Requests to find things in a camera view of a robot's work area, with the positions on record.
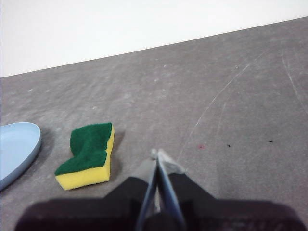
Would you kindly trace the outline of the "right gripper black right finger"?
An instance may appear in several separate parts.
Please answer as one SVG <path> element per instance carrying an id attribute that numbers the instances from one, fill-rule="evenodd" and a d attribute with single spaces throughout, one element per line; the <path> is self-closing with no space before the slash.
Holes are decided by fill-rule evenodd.
<path id="1" fill-rule="evenodd" d="M 299 231 L 289 206 L 271 201 L 218 199 L 199 186 L 164 150 L 157 152 L 162 185 L 188 231 Z"/>

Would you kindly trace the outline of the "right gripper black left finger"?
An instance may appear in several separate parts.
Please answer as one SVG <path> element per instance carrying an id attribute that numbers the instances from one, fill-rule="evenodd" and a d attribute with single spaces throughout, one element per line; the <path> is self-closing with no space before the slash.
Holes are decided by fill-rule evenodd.
<path id="1" fill-rule="evenodd" d="M 144 207 L 155 176 L 157 151 L 103 198 L 57 198 L 25 210 L 17 231 L 155 231 L 157 218 Z"/>

